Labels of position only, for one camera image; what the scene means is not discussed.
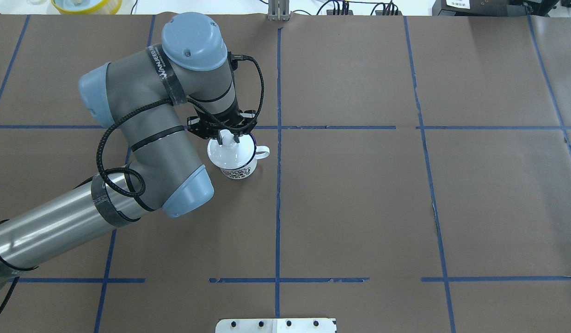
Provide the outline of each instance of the blue joint cap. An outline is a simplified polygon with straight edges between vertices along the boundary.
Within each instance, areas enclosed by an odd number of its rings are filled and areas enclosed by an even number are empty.
[[[180,13],[164,25],[162,49],[177,65],[199,72],[216,69],[228,58],[220,27],[198,12]]]
[[[179,217],[208,202],[214,190],[205,165],[201,165],[176,189],[162,206],[169,217]]]
[[[78,81],[78,90],[90,114],[104,128],[114,124],[106,96],[106,68],[110,62],[84,74]]]

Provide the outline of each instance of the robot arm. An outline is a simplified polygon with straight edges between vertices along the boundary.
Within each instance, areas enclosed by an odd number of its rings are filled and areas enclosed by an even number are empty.
[[[188,131],[203,139],[218,139],[225,128],[250,133],[260,109],[239,110],[232,64],[238,60],[247,59],[228,54],[212,19],[183,13],[165,25],[162,44],[85,74],[79,84],[84,104],[103,127],[123,131],[135,161],[105,177],[100,170],[89,183],[0,222],[0,288],[146,213],[162,209],[178,217],[207,202],[211,181],[173,106],[195,104],[198,116],[188,119]],[[144,105],[147,111],[119,123]]]

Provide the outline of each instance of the black tape band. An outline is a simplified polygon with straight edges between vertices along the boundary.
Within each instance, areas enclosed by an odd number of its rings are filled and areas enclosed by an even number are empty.
[[[219,101],[220,99],[223,99],[224,96],[228,95],[228,93],[230,92],[230,89],[232,89],[232,84],[233,81],[230,82],[230,86],[228,87],[228,90],[226,90],[226,92],[222,93],[222,95],[220,95],[220,97],[216,97],[215,99],[196,99],[195,97],[191,96],[191,99],[194,99],[195,101],[198,101],[199,103],[213,103],[215,101]]]
[[[110,225],[116,228],[121,228],[139,221],[139,219],[131,219],[127,217],[115,208],[111,202],[111,198],[108,196],[108,192],[106,192],[106,185],[99,175],[96,175],[92,179],[90,192],[97,211]]]
[[[150,135],[150,136],[146,137],[146,139],[143,139],[142,141],[139,141],[139,142],[135,143],[133,146],[131,146],[131,151],[134,152],[134,151],[140,149],[141,147],[147,145],[148,143],[152,143],[156,140],[160,140],[161,138],[167,137],[167,136],[174,134],[178,131],[184,131],[184,127],[182,125],[179,125],[179,126],[171,127],[169,129],[165,129],[165,130],[160,131],[154,135]]]
[[[168,96],[172,99],[172,104],[178,105],[186,103],[186,94],[184,93],[184,89],[182,88],[180,81],[178,81],[178,77],[176,76],[174,69],[172,69],[171,60],[168,59],[162,49],[162,44],[148,46],[147,54],[150,55],[152,65],[154,65],[156,73],[160,76]]]

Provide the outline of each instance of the white label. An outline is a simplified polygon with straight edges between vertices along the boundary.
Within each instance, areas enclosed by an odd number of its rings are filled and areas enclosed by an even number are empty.
[[[470,9],[470,0],[446,0],[446,5],[456,8]]]

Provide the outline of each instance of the electrical wire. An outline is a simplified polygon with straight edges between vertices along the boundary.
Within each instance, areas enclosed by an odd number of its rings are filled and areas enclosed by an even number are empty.
[[[258,116],[260,115],[260,110],[263,107],[263,100],[264,100],[263,72],[261,72],[260,66],[258,65],[258,62],[253,57],[251,57],[250,55],[240,55],[240,56],[242,57],[241,59],[235,58],[235,60],[236,61],[250,61],[250,62],[254,63],[254,66],[256,67],[256,70],[258,71],[258,78],[260,79],[260,99],[258,101],[258,109],[257,109],[256,113],[254,114],[254,118],[258,118]],[[205,114],[211,120],[213,120],[213,122],[217,126],[220,126],[220,127],[227,129],[229,131],[243,131],[243,130],[246,130],[247,128],[249,128],[250,126],[252,126],[252,124],[254,123],[254,122],[249,122],[248,124],[245,124],[245,125],[239,126],[239,127],[228,126],[228,125],[220,122],[220,120],[218,118],[216,118],[213,114],[211,114],[211,112],[207,111],[203,107],[203,105],[199,104],[198,101],[195,101],[194,99],[191,99],[189,97],[186,99],[186,101],[188,103],[193,104],[195,107],[197,107],[201,112],[203,112],[203,114]]]
[[[92,181],[93,177],[90,177],[88,179],[86,179],[85,181],[83,181],[82,183],[78,184],[78,186],[74,187],[74,190],[82,185],[86,185],[87,183],[90,183]]]
[[[372,9],[372,12],[369,13],[370,16],[374,14],[374,12],[376,11],[376,8],[378,8],[378,6],[382,5],[382,10],[386,9],[386,4],[384,4],[383,2],[378,2],[378,4],[376,4],[376,6],[374,6],[374,8]]]
[[[337,5],[337,11],[340,11],[341,8],[339,7],[339,3],[336,0],[328,0],[327,2],[324,2],[322,6],[320,6],[319,11],[316,12],[316,15],[320,14],[320,11],[324,8],[324,6],[326,6],[328,4],[328,2],[334,2]]]
[[[304,13],[307,13],[308,15],[312,15],[311,13],[306,12],[304,9],[296,9],[292,12],[304,12]]]
[[[104,146],[106,145],[106,141],[108,141],[108,138],[111,136],[111,134],[113,133],[114,130],[116,130],[119,126],[121,126],[124,122],[126,122],[127,120],[130,120],[131,118],[137,116],[138,114],[150,110],[152,108],[158,107],[160,105],[164,105],[164,104],[172,104],[172,100],[171,99],[161,99],[160,101],[148,104],[148,105],[144,105],[143,107],[137,108],[136,110],[133,110],[131,112],[129,112],[128,114],[125,114],[125,116],[123,116],[121,119],[117,120],[113,125],[111,125],[110,127],[108,127],[106,129],[106,131],[104,132],[104,134],[102,135],[101,141],[98,144],[98,148],[97,148],[97,169],[98,169],[98,174],[100,175],[100,177],[102,178],[102,180],[106,183],[106,185],[109,185],[110,188],[112,188],[115,192],[126,196],[126,197],[130,197],[130,198],[137,198],[139,196],[141,196],[142,194],[144,194],[144,192],[146,192],[146,182],[143,180],[143,177],[135,170],[133,169],[129,169],[129,168],[113,168],[113,169],[105,169],[104,165],[102,164],[102,154],[104,153]],[[109,177],[108,175],[110,175],[111,173],[125,173],[125,174],[129,174],[129,175],[133,175],[137,178],[137,181],[139,181],[140,183],[140,189],[137,192],[130,192],[130,191],[125,191],[123,188],[121,188],[120,186],[116,185]]]
[[[6,293],[6,297],[4,297],[4,300],[2,301],[2,305],[0,305],[0,314],[2,314],[2,311],[6,307],[6,304],[8,304],[8,301],[10,300],[10,297],[12,296],[12,293],[14,291],[14,287],[16,287],[16,284],[18,283],[19,279],[20,279],[20,276],[17,276],[12,280],[12,284],[10,285],[10,288],[8,289],[8,293]]]
[[[339,7],[339,1],[343,2],[343,12],[341,14],[341,8]],[[370,15],[372,15],[375,11],[376,8],[381,4],[383,6],[382,9],[382,15],[398,15],[398,6],[396,6],[393,2],[389,2],[389,3],[384,3],[384,2],[368,2],[368,1],[353,1],[353,0],[328,0],[327,2],[324,2],[322,4],[322,6],[320,6],[318,12],[316,13],[316,15],[320,14],[320,11],[324,8],[324,6],[326,6],[326,4],[328,4],[328,2],[336,2],[337,4],[337,10],[335,11],[334,8],[332,9],[332,13],[333,15],[348,15],[349,14],[349,4],[368,4],[368,5],[375,5],[374,8],[372,9],[372,13],[370,13]]]
[[[135,3],[133,4],[133,7],[131,7],[131,11],[129,12],[129,15],[133,15],[133,9],[135,9],[135,6],[137,6],[137,1],[135,0]]]

